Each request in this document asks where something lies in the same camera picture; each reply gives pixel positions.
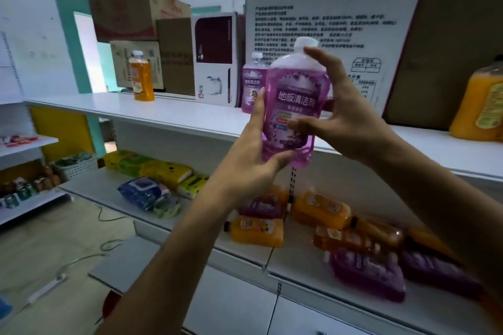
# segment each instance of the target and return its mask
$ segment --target white plastic basket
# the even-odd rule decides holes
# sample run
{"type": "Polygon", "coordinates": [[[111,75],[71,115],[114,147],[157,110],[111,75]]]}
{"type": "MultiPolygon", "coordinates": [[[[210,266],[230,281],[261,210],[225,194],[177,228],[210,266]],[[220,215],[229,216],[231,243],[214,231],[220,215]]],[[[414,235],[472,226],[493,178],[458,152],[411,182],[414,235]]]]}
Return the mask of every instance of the white plastic basket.
{"type": "Polygon", "coordinates": [[[63,181],[67,182],[75,176],[78,176],[84,172],[97,170],[97,156],[92,155],[92,158],[87,160],[79,161],[77,164],[71,166],[60,167],[52,163],[54,169],[59,173],[63,181]]]}

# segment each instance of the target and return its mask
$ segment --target forearm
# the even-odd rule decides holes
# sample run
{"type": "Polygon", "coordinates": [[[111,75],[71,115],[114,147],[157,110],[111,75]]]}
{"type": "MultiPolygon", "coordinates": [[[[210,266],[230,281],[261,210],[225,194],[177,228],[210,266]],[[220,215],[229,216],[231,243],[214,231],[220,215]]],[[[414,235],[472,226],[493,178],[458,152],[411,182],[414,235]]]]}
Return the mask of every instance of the forearm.
{"type": "Polygon", "coordinates": [[[204,189],[99,334],[179,334],[230,203],[204,189]]]}
{"type": "Polygon", "coordinates": [[[366,163],[503,301],[503,205],[399,138],[366,163]]]}

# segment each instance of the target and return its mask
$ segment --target black bottle cap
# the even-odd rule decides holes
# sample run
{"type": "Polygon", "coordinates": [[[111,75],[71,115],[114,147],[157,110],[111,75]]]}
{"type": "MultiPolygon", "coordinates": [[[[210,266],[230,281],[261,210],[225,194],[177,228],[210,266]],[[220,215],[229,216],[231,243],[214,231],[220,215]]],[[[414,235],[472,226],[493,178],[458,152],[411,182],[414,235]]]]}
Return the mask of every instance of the black bottle cap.
{"type": "Polygon", "coordinates": [[[357,223],[358,223],[358,218],[357,218],[356,216],[353,216],[353,217],[351,218],[351,224],[349,224],[349,226],[350,226],[351,228],[356,228],[356,224],[357,224],[357,223]]]}

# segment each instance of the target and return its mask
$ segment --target hand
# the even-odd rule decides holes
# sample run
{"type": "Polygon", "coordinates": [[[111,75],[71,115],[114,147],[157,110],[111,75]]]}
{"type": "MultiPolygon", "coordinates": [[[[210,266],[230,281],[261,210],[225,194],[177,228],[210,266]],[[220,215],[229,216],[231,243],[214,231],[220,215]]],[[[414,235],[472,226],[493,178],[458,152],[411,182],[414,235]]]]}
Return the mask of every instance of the hand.
{"type": "Polygon", "coordinates": [[[266,192],[276,174],[295,157],[294,151],[285,151],[274,155],[265,164],[262,162],[264,114],[262,88],[248,124],[204,188],[204,191],[211,191],[223,199],[230,209],[266,192]]]}
{"type": "Polygon", "coordinates": [[[351,83],[342,61],[315,47],[305,47],[304,52],[326,67],[333,85],[332,116],[299,117],[288,127],[319,136],[342,155],[363,163],[384,154],[398,136],[351,83]]]}

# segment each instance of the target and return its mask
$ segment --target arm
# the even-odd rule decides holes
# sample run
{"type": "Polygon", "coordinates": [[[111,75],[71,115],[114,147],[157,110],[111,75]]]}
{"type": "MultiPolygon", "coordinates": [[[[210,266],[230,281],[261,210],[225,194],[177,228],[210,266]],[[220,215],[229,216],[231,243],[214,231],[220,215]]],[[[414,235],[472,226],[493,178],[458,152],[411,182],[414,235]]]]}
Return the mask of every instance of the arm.
{"type": "Polygon", "coordinates": [[[271,186],[293,151],[261,161],[264,91],[241,136],[133,286],[99,335],[178,335],[208,257],[229,213],[271,186]]]}
{"type": "Polygon", "coordinates": [[[503,205],[395,134],[346,77],[341,60],[316,48],[305,52],[332,81],[332,117],[301,117],[289,126],[373,169],[503,302],[503,205]]]}

